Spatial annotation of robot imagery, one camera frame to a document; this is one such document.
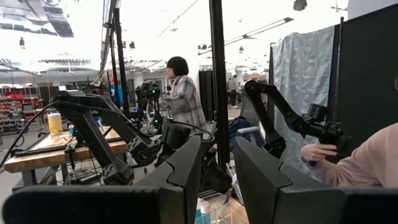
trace ceiling pipe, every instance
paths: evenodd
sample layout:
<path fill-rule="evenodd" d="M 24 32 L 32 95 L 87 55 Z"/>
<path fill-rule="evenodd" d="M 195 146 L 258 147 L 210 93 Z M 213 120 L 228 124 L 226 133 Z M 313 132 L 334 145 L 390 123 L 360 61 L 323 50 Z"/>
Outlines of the ceiling pipe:
<path fill-rule="evenodd" d="M 188 12 L 188 10 L 190 8 L 192 8 L 192 6 L 194 6 L 199 0 L 196 0 L 195 2 L 193 2 L 186 10 L 184 10 L 179 16 L 177 16 L 177 18 L 169 25 L 167 26 L 157 37 L 156 39 L 158 39 L 164 32 L 166 32 L 179 18 L 181 18 L 186 12 Z"/>
<path fill-rule="evenodd" d="M 13 69 L 13 70 L 16 70 L 16 71 L 19 71 L 19 72 L 25 72 L 25 73 L 28 73 L 28 74 L 31 74 L 31 75 L 35 75 L 35 76 L 38 76 L 38 77 L 42 76 L 42 75 L 40 75 L 38 73 L 34 73 L 34 72 L 31 72 L 31 71 L 28 71 L 28 70 L 24 70 L 24 69 L 18 68 L 16 66 L 13 66 L 13 65 L 10 65 L 10 64 L 6 64 L 6 63 L 0 63 L 0 66 L 6 67 L 6 68 L 10 68 L 10 69 Z"/>
<path fill-rule="evenodd" d="M 105 14 L 105 3 L 107 0 L 104 0 L 104 14 Z M 112 24 L 112 19 L 113 19 L 113 9 L 114 8 L 120 8 L 120 5 L 122 3 L 122 0 L 111 0 L 111 3 L 109 4 L 109 11 L 108 15 L 103 14 L 103 20 L 102 20 L 102 25 L 103 27 L 106 27 L 105 33 L 102 33 L 101 39 L 104 40 L 104 35 L 105 35 L 105 41 L 101 42 L 101 65 L 100 65 L 100 73 L 105 69 L 106 62 L 108 61 L 108 54 L 109 54 L 109 48 L 110 48 L 110 43 L 109 43 L 109 36 L 111 35 L 111 24 Z"/>
<path fill-rule="evenodd" d="M 192 8 L 192 6 L 194 6 L 199 0 L 196 0 L 195 2 L 193 2 L 186 10 L 184 10 L 181 15 L 179 15 L 169 26 L 166 27 L 166 29 L 164 29 L 157 37 L 156 39 L 158 39 L 164 32 L 166 32 L 179 18 L 181 18 L 190 8 Z M 149 67 L 144 68 L 144 70 L 162 62 L 163 60 L 158 60 L 157 62 L 155 62 L 154 64 L 150 65 Z"/>
<path fill-rule="evenodd" d="M 273 22 L 273 23 L 268 24 L 266 26 L 260 27 L 260 28 L 254 30 L 254 31 L 250 31 L 250 32 L 248 32 L 246 34 L 240 35 L 239 37 L 235 37 L 235 38 L 233 38 L 231 40 L 225 41 L 224 42 L 224 46 L 227 46 L 229 44 L 233 44 L 233 43 L 238 42 L 238 41 L 243 40 L 243 39 L 248 39 L 249 37 L 252 37 L 252 36 L 260 34 L 262 32 L 265 32 L 265 31 L 271 30 L 273 28 L 279 27 L 279 26 L 281 26 L 283 24 L 286 24 L 288 22 L 291 22 L 293 20 L 294 20 L 293 18 L 286 17 L 285 19 L 281 19 L 279 21 Z M 203 55 L 203 54 L 206 54 L 206 53 L 209 53 L 209 52 L 211 52 L 211 45 L 209 45 L 207 47 L 207 50 L 205 52 L 200 52 L 200 53 L 198 53 L 198 55 Z"/>

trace person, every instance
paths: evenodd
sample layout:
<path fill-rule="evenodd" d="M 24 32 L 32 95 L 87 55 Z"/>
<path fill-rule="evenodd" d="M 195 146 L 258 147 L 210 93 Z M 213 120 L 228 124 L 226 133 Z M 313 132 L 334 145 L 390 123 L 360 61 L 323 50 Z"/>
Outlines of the person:
<path fill-rule="evenodd" d="M 114 90 L 114 78 L 110 77 L 109 82 L 111 83 L 110 89 L 111 89 L 111 96 L 113 102 L 116 102 L 116 95 L 115 95 L 115 90 Z M 119 92 L 119 103 L 120 106 L 123 105 L 123 92 L 122 92 L 122 87 L 118 85 L 118 92 Z"/>
<path fill-rule="evenodd" d="M 342 188 L 398 187 L 398 123 L 373 134 L 351 156 L 332 164 L 326 156 L 335 156 L 336 146 L 308 144 L 301 148 L 301 160 L 323 183 Z M 317 162 L 310 166 L 308 161 Z"/>
<path fill-rule="evenodd" d="M 229 78 L 228 82 L 226 82 L 226 95 L 228 96 L 228 104 L 231 104 L 231 89 L 229 88 L 229 82 L 231 78 Z"/>
<path fill-rule="evenodd" d="M 167 109 L 175 121 L 206 129 L 205 114 L 195 84 L 188 76 L 187 61 L 182 57 L 172 57 L 167 62 L 167 68 L 167 78 L 174 82 L 170 95 L 159 98 L 159 106 Z M 200 133 L 200 130 L 192 128 L 191 134 Z"/>
<path fill-rule="evenodd" d="M 231 105 L 233 108 L 238 108 L 236 106 L 236 95 L 238 94 L 238 82 L 236 81 L 237 75 L 234 75 L 229 81 L 229 89 L 231 90 Z"/>

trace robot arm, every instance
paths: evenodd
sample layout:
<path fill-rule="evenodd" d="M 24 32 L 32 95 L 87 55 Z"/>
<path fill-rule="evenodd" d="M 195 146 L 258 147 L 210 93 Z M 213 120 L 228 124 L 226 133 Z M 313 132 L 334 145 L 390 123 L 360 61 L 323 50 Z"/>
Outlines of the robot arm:
<path fill-rule="evenodd" d="M 153 99 L 154 105 L 154 118 L 153 125 L 156 128 L 159 128 L 162 124 L 162 116 L 160 115 L 160 106 L 159 106 L 159 96 L 160 96 L 160 88 L 158 84 L 152 82 L 144 82 L 142 86 L 136 88 L 136 95 L 139 99 L 139 104 L 143 99 L 147 100 L 147 104 L 150 103 L 149 99 Z"/>
<path fill-rule="evenodd" d="M 97 111 L 121 139 L 127 143 L 132 158 L 140 165 L 151 164 L 160 151 L 160 140 L 142 134 L 107 96 L 85 94 L 78 90 L 60 91 L 54 101 L 58 112 L 70 120 L 103 168 L 106 184 L 127 184 L 134 177 L 132 169 L 119 160 L 96 126 L 90 111 Z"/>
<path fill-rule="evenodd" d="M 316 137 L 322 144 L 336 145 L 339 152 L 344 151 L 351 141 L 351 137 L 346 135 L 336 124 L 320 124 L 326 117 L 327 108 L 324 106 L 311 104 L 308 114 L 299 116 L 289 106 L 274 85 L 265 85 L 259 84 L 256 81 L 248 81 L 244 85 L 244 91 L 260 118 L 260 122 L 268 137 L 270 137 L 270 141 L 267 143 L 268 148 L 266 147 L 266 149 L 277 158 L 280 157 L 285 149 L 285 141 L 275 130 L 268 112 L 262 104 L 261 93 L 266 93 L 268 95 L 269 99 L 274 102 L 276 107 L 282 113 L 287 126 L 291 130 L 300 133 L 303 138 L 305 138 L 306 135 Z"/>

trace black pole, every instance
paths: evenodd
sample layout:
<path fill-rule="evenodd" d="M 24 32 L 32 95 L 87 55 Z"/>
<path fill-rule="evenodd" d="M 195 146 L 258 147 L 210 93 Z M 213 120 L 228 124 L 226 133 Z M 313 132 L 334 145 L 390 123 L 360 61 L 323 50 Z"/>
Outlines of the black pole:
<path fill-rule="evenodd" d="M 336 87 L 335 87 L 335 102 L 334 102 L 334 113 L 333 113 L 333 122 L 337 122 L 338 120 L 338 85 L 340 82 L 340 72 L 341 72 L 341 40 L 343 36 L 343 24 L 344 17 L 340 17 L 340 26 L 338 33 L 338 47 L 337 47 L 337 69 L 336 69 Z"/>
<path fill-rule="evenodd" d="M 113 82 L 114 82 L 113 88 L 114 88 L 114 96 L 116 99 L 116 102 L 114 102 L 114 104 L 118 108 L 120 108 L 119 88 L 118 88 L 118 70 L 116 68 L 116 59 L 114 57 L 113 33 L 114 33 L 114 28 L 113 28 L 113 23 L 112 23 L 111 35 L 109 35 L 109 44 L 111 46 L 111 59 L 112 59 L 112 71 L 113 71 Z"/>
<path fill-rule="evenodd" d="M 272 48 L 272 44 L 269 44 L 269 66 L 268 66 L 268 84 L 274 85 L 274 49 Z M 269 118 L 272 122 L 275 122 L 275 111 L 274 111 L 274 102 L 272 100 L 267 99 L 267 111 Z M 266 141 L 270 141 L 269 136 L 266 135 Z"/>
<path fill-rule="evenodd" d="M 106 72 L 106 78 L 108 79 L 108 88 L 109 88 L 109 95 L 112 95 L 111 93 L 111 80 L 109 79 L 109 72 Z"/>
<path fill-rule="evenodd" d="M 226 170 L 229 163 L 228 97 L 226 94 L 226 71 L 224 52 L 223 7 L 221 0 L 209 0 L 211 23 L 211 53 L 213 54 L 213 77 L 217 114 L 218 165 Z"/>
<path fill-rule="evenodd" d="M 122 43 L 122 27 L 120 26 L 120 13 L 119 9 L 113 9 L 113 19 L 116 31 L 116 43 L 118 44 L 118 58 L 119 58 L 119 69 L 120 69 L 120 82 L 122 85 L 122 97 L 123 97 L 123 112 L 127 118 L 130 114 L 129 99 L 127 97 L 127 82 L 126 82 L 126 69 L 124 68 L 124 55 L 123 55 L 123 43 Z"/>
<path fill-rule="evenodd" d="M 11 88 L 13 88 L 14 87 L 14 75 L 12 74 L 12 70 L 11 70 L 11 85 L 12 85 Z"/>

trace ceiling light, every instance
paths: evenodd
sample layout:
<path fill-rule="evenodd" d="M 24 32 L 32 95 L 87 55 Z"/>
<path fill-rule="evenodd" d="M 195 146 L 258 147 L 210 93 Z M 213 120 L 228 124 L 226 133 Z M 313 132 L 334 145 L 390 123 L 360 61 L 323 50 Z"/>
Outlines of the ceiling light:
<path fill-rule="evenodd" d="M 295 11 L 302 11 L 307 7 L 307 0 L 296 0 L 293 4 L 293 9 Z"/>
<path fill-rule="evenodd" d="M 130 42 L 129 47 L 131 49 L 135 49 L 136 48 L 136 44 L 134 43 L 134 41 Z"/>
<path fill-rule="evenodd" d="M 25 49 L 25 41 L 23 37 L 21 37 L 21 39 L 19 40 L 19 47 Z"/>

